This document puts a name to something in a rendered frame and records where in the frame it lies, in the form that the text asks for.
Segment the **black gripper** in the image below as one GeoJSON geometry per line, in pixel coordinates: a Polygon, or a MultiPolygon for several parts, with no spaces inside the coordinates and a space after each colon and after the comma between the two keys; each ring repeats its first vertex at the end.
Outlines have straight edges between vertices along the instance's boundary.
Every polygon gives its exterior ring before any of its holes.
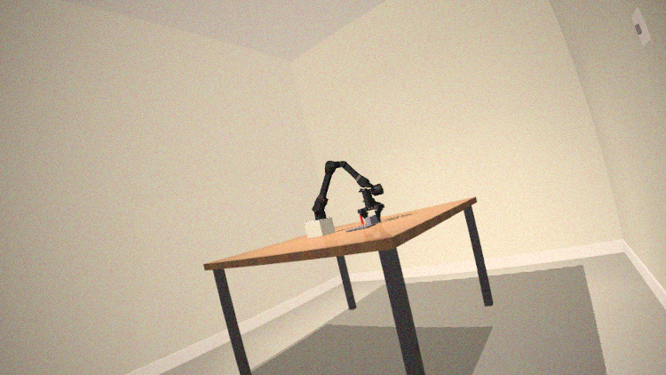
{"type": "Polygon", "coordinates": [[[358,214],[360,213],[360,215],[365,219],[365,218],[368,217],[368,214],[369,214],[367,211],[376,210],[375,214],[377,216],[378,221],[380,221],[381,220],[381,212],[382,212],[383,208],[385,208],[385,205],[383,203],[378,204],[378,205],[374,205],[374,201],[373,201],[374,199],[375,198],[373,198],[373,197],[365,198],[363,202],[365,203],[366,207],[364,207],[362,209],[359,209],[357,212],[358,212],[358,214]]]}

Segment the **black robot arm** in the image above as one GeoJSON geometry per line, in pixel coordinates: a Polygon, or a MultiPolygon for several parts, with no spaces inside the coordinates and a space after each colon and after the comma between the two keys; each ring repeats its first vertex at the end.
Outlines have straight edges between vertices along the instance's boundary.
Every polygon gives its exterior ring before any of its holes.
{"type": "Polygon", "coordinates": [[[329,183],[332,177],[332,174],[335,172],[336,168],[343,167],[350,175],[352,175],[356,182],[359,184],[360,188],[359,193],[362,192],[363,199],[372,197],[372,195],[382,195],[384,189],[381,183],[377,185],[372,185],[369,180],[362,175],[360,175],[353,167],[351,167],[346,161],[327,161],[325,163],[325,176],[321,186],[321,192],[317,196],[312,210],[314,211],[315,220],[326,219],[325,206],[327,204],[327,192],[329,189],[329,183]],[[367,189],[367,188],[371,188],[367,189]],[[372,194],[371,194],[372,193],[372,194]]]}

